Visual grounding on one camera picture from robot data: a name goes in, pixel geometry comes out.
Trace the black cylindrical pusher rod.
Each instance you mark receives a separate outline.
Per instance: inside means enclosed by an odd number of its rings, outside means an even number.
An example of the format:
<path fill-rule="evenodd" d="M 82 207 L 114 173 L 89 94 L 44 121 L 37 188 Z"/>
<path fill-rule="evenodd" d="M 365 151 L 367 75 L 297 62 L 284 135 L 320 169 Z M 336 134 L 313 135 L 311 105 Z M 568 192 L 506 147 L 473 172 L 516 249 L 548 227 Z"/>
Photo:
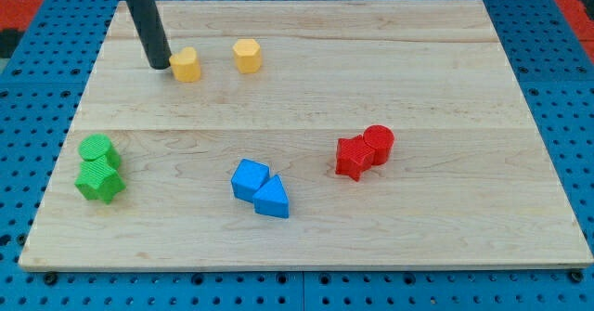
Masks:
<path fill-rule="evenodd" d="M 172 55 L 162 25 L 156 0 L 125 0 L 148 64 L 152 69 L 164 70 L 170 67 Z"/>

